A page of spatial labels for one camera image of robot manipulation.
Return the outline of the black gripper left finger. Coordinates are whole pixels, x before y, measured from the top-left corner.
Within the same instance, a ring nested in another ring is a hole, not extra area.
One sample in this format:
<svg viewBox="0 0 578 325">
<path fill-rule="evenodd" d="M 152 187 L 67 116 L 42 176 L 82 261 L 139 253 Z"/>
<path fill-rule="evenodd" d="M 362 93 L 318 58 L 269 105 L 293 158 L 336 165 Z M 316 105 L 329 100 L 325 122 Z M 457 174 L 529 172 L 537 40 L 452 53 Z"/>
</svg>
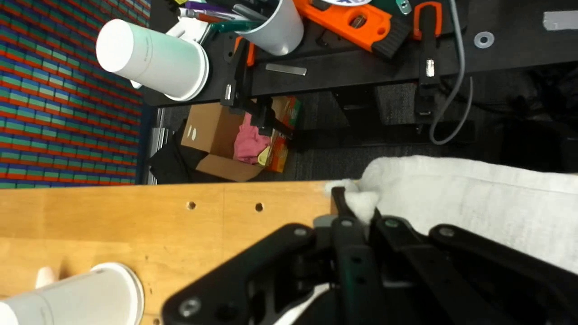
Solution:
<svg viewBox="0 0 578 325">
<path fill-rule="evenodd" d="M 336 215 L 286 224 L 172 295 L 163 325 L 275 325 L 311 302 L 298 325 L 378 325 L 383 288 L 367 228 L 333 188 Z"/>
</svg>

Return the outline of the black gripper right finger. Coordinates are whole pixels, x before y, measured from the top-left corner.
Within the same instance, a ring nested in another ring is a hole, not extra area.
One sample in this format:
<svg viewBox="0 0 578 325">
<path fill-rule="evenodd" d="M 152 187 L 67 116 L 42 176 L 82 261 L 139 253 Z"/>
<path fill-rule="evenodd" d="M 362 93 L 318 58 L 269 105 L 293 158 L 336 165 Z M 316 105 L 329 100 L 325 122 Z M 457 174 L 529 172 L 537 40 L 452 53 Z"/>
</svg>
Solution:
<svg viewBox="0 0 578 325">
<path fill-rule="evenodd" d="M 374 214 L 369 241 L 383 286 L 401 288 L 450 325 L 578 325 L 576 275 L 452 224 L 419 234 Z"/>
</svg>

